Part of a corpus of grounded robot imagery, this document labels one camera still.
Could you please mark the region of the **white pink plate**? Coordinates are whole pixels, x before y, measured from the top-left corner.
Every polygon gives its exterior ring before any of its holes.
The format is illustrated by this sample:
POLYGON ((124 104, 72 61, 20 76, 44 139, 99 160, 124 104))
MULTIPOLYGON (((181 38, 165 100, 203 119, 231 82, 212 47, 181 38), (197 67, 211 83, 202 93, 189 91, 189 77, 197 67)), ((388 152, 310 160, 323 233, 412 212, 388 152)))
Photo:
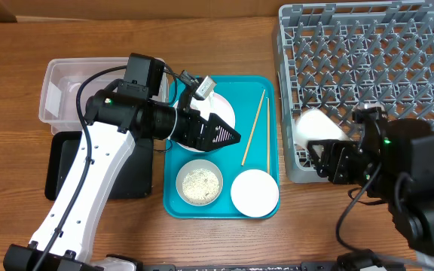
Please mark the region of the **white pink plate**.
MULTIPOLYGON (((230 102, 222 95, 212 92, 209 97, 203 101, 197 99, 192 99, 190 104, 190 109, 194 109, 200 112, 200 116, 205 120, 209 118, 211 113, 217 114, 222 120, 229 124, 235 129, 236 117, 230 102)), ((193 151, 196 153, 203 153, 204 151, 199 151, 193 148, 189 148, 179 143, 181 147, 188 151, 193 151)))

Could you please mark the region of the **white cup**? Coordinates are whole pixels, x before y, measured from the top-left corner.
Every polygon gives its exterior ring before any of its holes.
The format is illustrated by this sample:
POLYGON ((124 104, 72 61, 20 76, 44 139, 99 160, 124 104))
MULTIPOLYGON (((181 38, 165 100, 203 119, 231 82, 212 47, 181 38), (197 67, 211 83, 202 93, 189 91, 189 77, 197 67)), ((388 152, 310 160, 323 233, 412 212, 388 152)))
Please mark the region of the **white cup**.
POLYGON ((310 109, 300 115, 293 128, 294 143, 306 148, 313 140, 336 139, 349 141, 345 132, 319 109, 310 109))

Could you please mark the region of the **grey bowl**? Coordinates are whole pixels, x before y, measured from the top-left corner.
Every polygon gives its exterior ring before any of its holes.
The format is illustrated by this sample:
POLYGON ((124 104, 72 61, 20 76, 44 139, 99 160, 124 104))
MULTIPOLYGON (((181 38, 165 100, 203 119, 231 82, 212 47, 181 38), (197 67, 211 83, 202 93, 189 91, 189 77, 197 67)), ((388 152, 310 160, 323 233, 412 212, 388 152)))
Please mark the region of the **grey bowl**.
POLYGON ((191 206, 209 205, 220 196, 222 188, 223 175, 208 160, 192 160, 176 176, 177 193, 191 206))

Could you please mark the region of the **pile of rice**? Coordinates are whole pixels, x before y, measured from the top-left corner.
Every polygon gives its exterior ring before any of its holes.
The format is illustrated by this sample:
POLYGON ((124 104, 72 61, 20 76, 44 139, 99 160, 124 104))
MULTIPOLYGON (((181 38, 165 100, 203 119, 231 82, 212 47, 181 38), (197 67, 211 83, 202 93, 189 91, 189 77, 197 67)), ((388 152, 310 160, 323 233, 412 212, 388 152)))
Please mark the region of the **pile of rice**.
POLYGON ((206 204, 219 193, 218 177, 208 169, 195 169, 189 172, 182 182, 183 194, 193 204, 206 204))

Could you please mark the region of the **wooden chopstick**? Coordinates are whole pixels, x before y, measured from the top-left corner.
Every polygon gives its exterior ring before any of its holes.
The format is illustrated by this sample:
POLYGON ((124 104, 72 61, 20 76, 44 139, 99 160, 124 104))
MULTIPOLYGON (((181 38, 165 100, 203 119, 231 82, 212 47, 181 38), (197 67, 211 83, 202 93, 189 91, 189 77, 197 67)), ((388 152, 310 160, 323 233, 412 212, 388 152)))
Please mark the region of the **wooden chopstick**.
POLYGON ((244 166, 245 163, 246 163, 246 158, 247 158, 248 153, 249 153, 250 145, 252 143, 252 138, 253 138, 253 135, 254 135, 254 132, 255 132, 255 128, 256 128, 256 125, 257 125, 257 122, 258 122, 258 118, 259 118, 259 115, 260 115, 260 112, 261 112, 261 107, 262 107, 262 104, 263 104, 263 101, 264 101, 265 92, 266 92, 265 89, 263 89, 262 94, 261 94, 261 98, 260 98, 260 101, 259 101, 259 104, 258 104, 258 108, 257 108, 256 113, 255 113, 255 118, 254 118, 254 121, 253 121, 251 132, 250 132, 249 137, 248 137, 248 141, 247 141, 247 144, 246 144, 246 149, 245 149, 245 152, 244 152, 244 155, 243 155, 243 159, 241 161, 241 166, 244 166))
POLYGON ((266 162, 267 162, 267 166, 266 166, 266 168, 267 168, 267 174, 269 174, 270 175, 270 101, 269 101, 269 98, 267 97, 267 99, 266 99, 266 101, 267 101, 267 105, 266 105, 266 112, 267 112, 267 117, 266 117, 266 120, 267 120, 267 124, 266 124, 266 127, 267 127, 267 156, 266 156, 266 162))

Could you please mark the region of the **white pink bowl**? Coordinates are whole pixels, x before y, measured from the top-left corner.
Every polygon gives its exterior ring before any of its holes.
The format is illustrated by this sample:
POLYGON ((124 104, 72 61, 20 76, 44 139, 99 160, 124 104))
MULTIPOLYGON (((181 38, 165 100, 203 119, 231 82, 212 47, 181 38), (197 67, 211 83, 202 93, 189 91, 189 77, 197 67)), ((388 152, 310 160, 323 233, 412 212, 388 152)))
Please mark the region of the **white pink bowl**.
POLYGON ((231 185, 234 207, 250 218, 269 215, 280 199, 279 187, 273 177, 260 169, 241 172, 231 185))

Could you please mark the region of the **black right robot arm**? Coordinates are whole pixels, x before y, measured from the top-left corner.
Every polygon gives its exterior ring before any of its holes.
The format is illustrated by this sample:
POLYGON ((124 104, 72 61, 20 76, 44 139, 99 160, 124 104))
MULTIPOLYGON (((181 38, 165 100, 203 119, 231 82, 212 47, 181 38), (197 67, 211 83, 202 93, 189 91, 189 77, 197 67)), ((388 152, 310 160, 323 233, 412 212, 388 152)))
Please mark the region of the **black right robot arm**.
POLYGON ((411 249, 434 260, 434 132, 424 120, 389 120, 381 105, 357 107, 362 128, 354 141, 319 109, 295 122, 300 146, 319 177, 355 184, 374 203, 388 205, 395 228, 411 249))

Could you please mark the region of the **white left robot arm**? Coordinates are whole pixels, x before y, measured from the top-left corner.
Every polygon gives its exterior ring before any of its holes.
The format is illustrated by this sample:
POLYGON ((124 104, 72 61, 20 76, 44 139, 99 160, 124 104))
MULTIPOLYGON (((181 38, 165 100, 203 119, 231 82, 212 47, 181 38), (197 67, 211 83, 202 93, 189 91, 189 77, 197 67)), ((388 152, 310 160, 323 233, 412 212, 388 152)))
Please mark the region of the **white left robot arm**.
POLYGON ((92 262, 96 228, 120 170, 139 139, 172 139, 200 151, 240 141, 217 114, 100 90, 77 109, 78 152, 47 217, 27 246, 11 245, 6 270, 140 270, 139 261, 108 255, 92 262))

